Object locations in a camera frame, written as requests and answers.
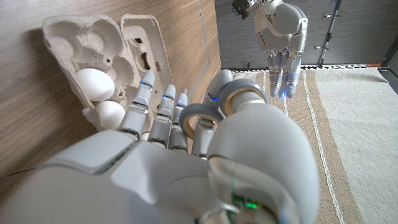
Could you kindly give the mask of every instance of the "white egg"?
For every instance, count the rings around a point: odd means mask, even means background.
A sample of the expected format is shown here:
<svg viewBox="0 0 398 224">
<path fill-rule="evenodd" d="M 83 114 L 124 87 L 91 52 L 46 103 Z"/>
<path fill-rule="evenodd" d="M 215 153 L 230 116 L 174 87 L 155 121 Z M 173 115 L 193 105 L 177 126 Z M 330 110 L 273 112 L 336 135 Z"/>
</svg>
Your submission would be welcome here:
<svg viewBox="0 0 398 224">
<path fill-rule="evenodd" d="M 112 78 L 100 70 L 84 68 L 77 71 L 74 77 L 78 86 L 91 101 L 107 100 L 114 93 Z"/>
<path fill-rule="evenodd" d="M 101 126 L 105 129 L 118 128 L 126 114 L 119 103 L 109 100 L 99 102 L 95 108 L 99 114 Z"/>
</svg>

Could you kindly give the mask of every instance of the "woven fabric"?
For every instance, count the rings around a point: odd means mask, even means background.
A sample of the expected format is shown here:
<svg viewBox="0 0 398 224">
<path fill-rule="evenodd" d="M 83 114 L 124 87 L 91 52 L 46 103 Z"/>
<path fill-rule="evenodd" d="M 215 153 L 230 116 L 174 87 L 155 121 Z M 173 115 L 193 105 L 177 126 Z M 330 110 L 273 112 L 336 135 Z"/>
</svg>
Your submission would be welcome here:
<svg viewBox="0 0 398 224">
<path fill-rule="evenodd" d="M 320 204 L 316 223 L 363 223 L 333 138 L 315 83 L 315 71 L 300 77 L 294 99 L 269 98 L 269 103 L 291 117 L 311 143 L 320 178 Z M 269 95 L 269 73 L 237 73 L 263 86 Z"/>
<path fill-rule="evenodd" d="M 365 222 L 397 223 L 397 94 L 375 68 L 317 71 L 316 83 Z"/>
</svg>

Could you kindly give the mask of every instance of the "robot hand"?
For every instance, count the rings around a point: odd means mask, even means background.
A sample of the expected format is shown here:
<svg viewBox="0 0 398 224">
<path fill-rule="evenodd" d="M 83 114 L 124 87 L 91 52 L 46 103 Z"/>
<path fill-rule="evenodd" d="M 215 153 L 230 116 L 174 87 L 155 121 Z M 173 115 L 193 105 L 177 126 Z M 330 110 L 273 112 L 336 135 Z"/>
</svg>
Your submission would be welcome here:
<svg viewBox="0 0 398 224">
<path fill-rule="evenodd" d="M 96 133 L 35 170 L 0 204 L 0 223 L 313 223 L 310 144 L 257 83 L 223 70 L 203 103 L 188 106 L 183 94 L 174 106 L 169 85 L 140 141 L 154 80 L 144 75 L 118 131 Z M 200 158 L 186 153 L 184 133 Z"/>
<path fill-rule="evenodd" d="M 308 19 L 297 6 L 282 0 L 235 0 L 233 11 L 246 18 L 255 10 L 254 26 L 267 57 L 271 96 L 293 97 L 307 36 Z"/>
<path fill-rule="evenodd" d="M 199 116 L 195 129 L 193 116 Z M 201 146 L 197 156 L 207 159 L 213 193 L 239 210 L 227 215 L 231 223 L 313 223 L 318 176 L 311 147 L 294 121 L 267 104 L 257 83 L 222 70 L 203 103 L 188 105 L 180 121 L 193 139 L 192 154 Z M 212 214 L 200 223 L 220 223 L 224 213 Z"/>
</svg>

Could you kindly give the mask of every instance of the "green light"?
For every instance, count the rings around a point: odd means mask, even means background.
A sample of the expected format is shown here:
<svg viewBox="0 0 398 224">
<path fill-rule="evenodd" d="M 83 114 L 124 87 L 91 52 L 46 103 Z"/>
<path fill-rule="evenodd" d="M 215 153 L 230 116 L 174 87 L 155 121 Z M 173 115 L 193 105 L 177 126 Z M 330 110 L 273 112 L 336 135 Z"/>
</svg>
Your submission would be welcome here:
<svg viewBox="0 0 398 224">
<path fill-rule="evenodd" d="M 248 206 L 248 208 L 257 209 L 257 205 L 255 203 L 248 202 L 246 205 Z"/>
</svg>

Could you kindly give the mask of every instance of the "egg carton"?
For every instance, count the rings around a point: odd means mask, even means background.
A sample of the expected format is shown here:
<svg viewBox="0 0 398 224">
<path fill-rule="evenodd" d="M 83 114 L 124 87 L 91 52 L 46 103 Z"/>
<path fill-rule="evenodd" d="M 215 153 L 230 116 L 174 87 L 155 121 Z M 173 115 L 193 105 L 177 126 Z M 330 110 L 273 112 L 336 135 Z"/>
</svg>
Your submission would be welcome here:
<svg viewBox="0 0 398 224">
<path fill-rule="evenodd" d="M 95 104 L 74 77 L 83 68 L 95 68 L 109 75 L 114 84 L 108 99 L 127 110 L 146 71 L 155 74 L 149 103 L 149 130 L 162 94 L 173 83 L 166 49 L 154 16 L 122 17 L 120 26 L 108 16 L 55 16 L 43 23 L 44 43 L 65 74 L 72 92 L 83 105 L 83 114 L 98 131 L 104 130 Z"/>
</svg>

